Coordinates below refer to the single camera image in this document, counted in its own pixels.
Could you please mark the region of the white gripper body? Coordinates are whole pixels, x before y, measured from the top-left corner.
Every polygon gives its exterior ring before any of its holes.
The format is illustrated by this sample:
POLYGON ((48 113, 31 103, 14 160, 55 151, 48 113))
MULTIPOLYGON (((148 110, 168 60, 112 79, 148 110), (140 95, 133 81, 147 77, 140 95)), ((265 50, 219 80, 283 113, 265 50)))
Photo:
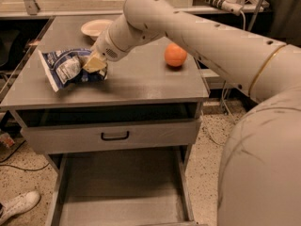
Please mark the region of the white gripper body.
POLYGON ((92 45, 92 49, 109 61, 120 61, 127 56, 110 39, 109 29, 106 28, 92 45))

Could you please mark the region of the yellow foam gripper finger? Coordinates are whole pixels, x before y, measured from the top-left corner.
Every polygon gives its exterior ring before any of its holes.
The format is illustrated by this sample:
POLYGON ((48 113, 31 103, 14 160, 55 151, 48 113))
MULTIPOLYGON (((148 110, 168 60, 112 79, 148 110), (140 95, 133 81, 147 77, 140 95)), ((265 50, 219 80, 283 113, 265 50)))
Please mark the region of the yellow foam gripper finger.
POLYGON ((83 69, 88 73, 95 73, 104 69, 106 65, 106 58, 104 56, 98 53, 93 53, 83 66, 83 69))

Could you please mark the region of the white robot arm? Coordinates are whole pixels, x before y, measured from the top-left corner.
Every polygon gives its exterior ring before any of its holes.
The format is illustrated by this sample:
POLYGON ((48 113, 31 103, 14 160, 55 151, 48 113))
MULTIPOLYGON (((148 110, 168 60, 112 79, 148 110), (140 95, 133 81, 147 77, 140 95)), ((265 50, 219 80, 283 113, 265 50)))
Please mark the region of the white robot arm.
POLYGON ((233 127, 218 176, 218 226, 301 226, 301 51, 166 0, 124 0, 96 40, 111 61, 167 37, 257 102, 233 127))

